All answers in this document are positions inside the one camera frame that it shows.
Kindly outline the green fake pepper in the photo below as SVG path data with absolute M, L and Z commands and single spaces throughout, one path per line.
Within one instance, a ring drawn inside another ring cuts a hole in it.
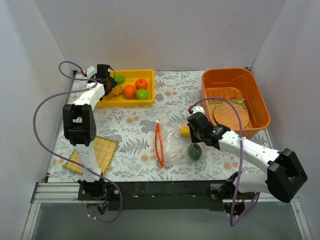
M 118 85 L 121 85 L 125 82 L 125 76 L 122 74 L 116 74 L 114 80 L 117 82 Z

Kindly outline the orange fake tangerine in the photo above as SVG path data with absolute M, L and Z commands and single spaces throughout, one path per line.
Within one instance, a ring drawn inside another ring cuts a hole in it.
M 126 99 L 134 99 L 136 93 L 136 87 L 133 85 L 127 85 L 123 88 L 123 95 Z
M 144 78 L 139 78 L 139 79 L 137 79 L 136 82 L 135 82 L 135 88 L 136 88 L 137 90 L 140 90 L 140 89 L 146 90 L 146 89 L 148 88 L 148 82 L 147 82 L 147 80 L 144 79 Z

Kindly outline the clear zip top bag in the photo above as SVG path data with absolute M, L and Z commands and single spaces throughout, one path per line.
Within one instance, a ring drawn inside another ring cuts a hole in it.
M 192 144 L 190 137 L 181 136 L 180 126 L 174 123 L 156 121 L 154 149 L 160 167 L 191 164 L 204 161 L 208 156 L 208 150 L 204 143 L 197 143 L 202 149 L 199 160 L 193 161 L 188 156 L 188 146 Z

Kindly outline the light green fake apple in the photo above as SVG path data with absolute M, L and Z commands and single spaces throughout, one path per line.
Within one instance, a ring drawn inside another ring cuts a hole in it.
M 149 92 L 144 88 L 137 89 L 135 92 L 135 99 L 136 100 L 148 100 L 149 99 Z

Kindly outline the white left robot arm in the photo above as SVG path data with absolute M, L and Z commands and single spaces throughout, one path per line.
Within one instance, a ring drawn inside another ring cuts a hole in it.
M 103 199 L 107 190 L 94 150 L 97 127 L 93 109 L 117 85 L 110 75 L 111 70 L 107 64 L 98 64 L 96 68 L 89 67 L 87 72 L 82 71 L 86 77 L 96 77 L 96 80 L 89 79 L 88 90 L 74 103 L 62 108 L 64 136 L 73 146 L 77 163 L 83 168 L 84 179 L 78 181 L 80 193 L 95 200 Z

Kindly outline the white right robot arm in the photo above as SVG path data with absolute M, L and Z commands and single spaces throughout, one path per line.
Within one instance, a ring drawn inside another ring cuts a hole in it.
M 212 125 L 207 117 L 196 112 L 188 119 L 192 143 L 204 143 L 251 163 L 260 173 L 237 171 L 220 187 L 221 195 L 237 199 L 243 193 L 267 193 L 289 203 L 308 180 L 296 153 L 270 149 L 239 135 L 223 125 Z

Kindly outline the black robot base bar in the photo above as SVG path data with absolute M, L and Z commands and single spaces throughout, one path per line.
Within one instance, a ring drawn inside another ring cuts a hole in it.
M 229 180 L 123 181 L 78 180 L 79 201 L 101 202 L 102 209 L 222 211 L 223 200 L 233 198 Z

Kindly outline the yellow fake lemon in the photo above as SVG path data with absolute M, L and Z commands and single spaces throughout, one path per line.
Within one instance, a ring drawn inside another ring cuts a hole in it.
M 183 124 L 180 126 L 180 134 L 183 137 L 190 137 L 190 128 L 187 124 Z

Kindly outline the dark green fake avocado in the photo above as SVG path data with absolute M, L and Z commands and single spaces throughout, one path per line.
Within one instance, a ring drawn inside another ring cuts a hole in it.
M 198 161 L 202 156 L 202 148 L 197 143 L 192 143 L 187 148 L 187 154 L 193 161 Z

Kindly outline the round woven bamboo basket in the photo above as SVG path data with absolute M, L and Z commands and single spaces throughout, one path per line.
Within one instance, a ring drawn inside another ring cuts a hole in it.
M 241 126 L 245 128 L 250 121 L 248 111 L 238 103 L 233 103 L 232 105 L 239 115 Z M 237 131 L 240 129 L 237 114 L 228 103 L 218 104 L 213 110 L 213 117 L 218 124 L 224 125 L 231 130 Z

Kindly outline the yellow plastic tray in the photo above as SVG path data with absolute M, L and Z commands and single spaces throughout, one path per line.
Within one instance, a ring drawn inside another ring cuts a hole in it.
M 148 107 L 155 100 L 155 72 L 152 69 L 116 70 L 111 77 L 124 77 L 119 87 L 98 102 L 98 108 Z

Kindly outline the green bamboo mat in tub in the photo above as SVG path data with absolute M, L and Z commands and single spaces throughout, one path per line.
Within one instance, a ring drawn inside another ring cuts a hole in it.
M 231 104 L 240 104 L 240 105 L 242 105 L 246 110 L 247 110 L 247 112 L 248 112 L 248 109 L 247 109 L 247 107 L 245 106 L 245 103 L 244 103 L 244 99 L 242 98 L 242 99 L 237 99 L 237 100 L 229 100 L 229 102 L 231 103 Z M 215 119 L 214 119 L 214 117 L 213 117 L 213 110 L 215 109 L 215 107 L 217 106 L 217 105 L 219 105 L 219 104 L 222 104 L 222 103 L 226 103 L 225 101 L 222 101 L 222 100 L 209 100 L 208 101 L 208 104 L 209 104 L 209 111 L 210 111 L 210 113 L 211 113 L 211 117 L 212 117 L 212 119 L 213 119 L 213 122 L 215 123 L 215 124 L 218 124 L 216 121 L 215 121 Z M 246 128 L 250 128 L 251 127 L 251 123 L 250 123 L 250 120 L 249 120 L 249 124 L 245 127 L 245 128 L 243 128 L 243 129 L 246 129 Z

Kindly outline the orange plastic tub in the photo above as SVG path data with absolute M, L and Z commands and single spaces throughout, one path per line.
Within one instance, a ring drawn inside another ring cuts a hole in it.
M 247 107 L 250 120 L 250 128 L 244 128 L 242 134 L 251 139 L 259 131 L 264 130 L 270 124 L 270 115 L 260 89 L 253 74 L 244 68 L 216 68 L 209 69 L 201 77 L 201 98 L 206 96 L 206 88 L 232 87 L 239 90 Z

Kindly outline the square bamboo mat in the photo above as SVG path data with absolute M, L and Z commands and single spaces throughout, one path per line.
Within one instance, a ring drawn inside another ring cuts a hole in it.
M 97 180 L 98 177 L 89 169 L 99 175 L 105 174 L 112 163 L 118 143 L 118 141 L 97 136 L 88 146 L 78 144 L 73 147 L 73 152 L 62 168 L 79 175 L 82 180 Z

